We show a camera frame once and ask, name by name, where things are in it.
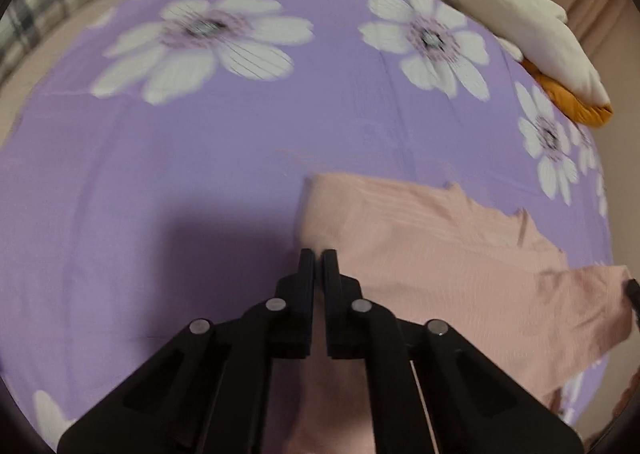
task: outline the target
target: black object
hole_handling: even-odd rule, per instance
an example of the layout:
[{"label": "black object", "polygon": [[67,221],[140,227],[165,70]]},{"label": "black object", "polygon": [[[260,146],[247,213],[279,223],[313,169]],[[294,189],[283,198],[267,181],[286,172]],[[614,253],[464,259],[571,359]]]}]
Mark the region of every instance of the black object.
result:
[{"label": "black object", "polygon": [[[439,320],[398,320],[310,250],[275,297],[220,325],[196,320],[84,415],[60,454],[257,454],[273,358],[310,353],[321,283],[327,352],[366,360],[378,454],[581,454],[576,434]],[[416,383],[412,362],[419,384]]]}]

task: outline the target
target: beige wall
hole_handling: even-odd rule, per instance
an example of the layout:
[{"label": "beige wall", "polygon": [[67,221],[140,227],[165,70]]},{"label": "beige wall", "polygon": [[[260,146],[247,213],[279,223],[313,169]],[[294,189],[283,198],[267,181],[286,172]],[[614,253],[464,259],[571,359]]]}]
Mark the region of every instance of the beige wall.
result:
[{"label": "beige wall", "polygon": [[[614,108],[611,121],[593,131],[605,174],[614,258],[640,278],[640,13],[629,2],[614,29],[591,56]],[[640,366],[640,334],[611,355],[596,399],[580,418],[583,437],[600,430]]]}]

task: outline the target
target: purple bedsheet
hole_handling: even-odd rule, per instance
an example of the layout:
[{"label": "purple bedsheet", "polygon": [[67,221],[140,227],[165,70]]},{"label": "purple bedsheet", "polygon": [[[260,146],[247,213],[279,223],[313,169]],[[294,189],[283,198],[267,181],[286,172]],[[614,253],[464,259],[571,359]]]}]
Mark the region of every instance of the purple bedsheet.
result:
[{"label": "purple bedsheet", "polygon": [[[590,136],[439,1],[127,0],[1,153],[0,361],[27,417],[54,444],[193,318],[268,298],[305,180],[337,170],[458,182],[526,208],[571,267],[611,260]],[[604,365],[565,392],[571,421]]]}]

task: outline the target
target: purple fabric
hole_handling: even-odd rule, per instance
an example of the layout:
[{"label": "purple fabric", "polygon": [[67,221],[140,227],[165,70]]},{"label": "purple fabric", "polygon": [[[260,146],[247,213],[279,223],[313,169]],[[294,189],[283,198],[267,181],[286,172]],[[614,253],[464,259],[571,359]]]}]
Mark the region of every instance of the purple fabric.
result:
[{"label": "purple fabric", "polygon": [[[403,55],[363,41],[358,28],[381,20],[369,0],[275,0],[278,15],[313,25],[311,40],[278,46],[293,65],[285,77],[218,65],[164,104],[142,98],[145,81],[92,95],[116,60],[105,50],[171,1],[125,1],[83,32],[2,150],[0,361],[31,421],[36,390],[78,418],[193,318],[236,318],[270,297],[296,267],[301,194],[316,172],[458,182],[507,214],[526,208],[571,267],[610,263],[598,170],[578,171],[570,206],[560,191],[545,195],[514,87],[534,82],[471,20],[489,57],[476,66],[487,101],[460,84],[451,99],[412,84]],[[600,383],[605,364],[583,387]],[[274,445],[291,420],[288,391],[273,404]]]}]

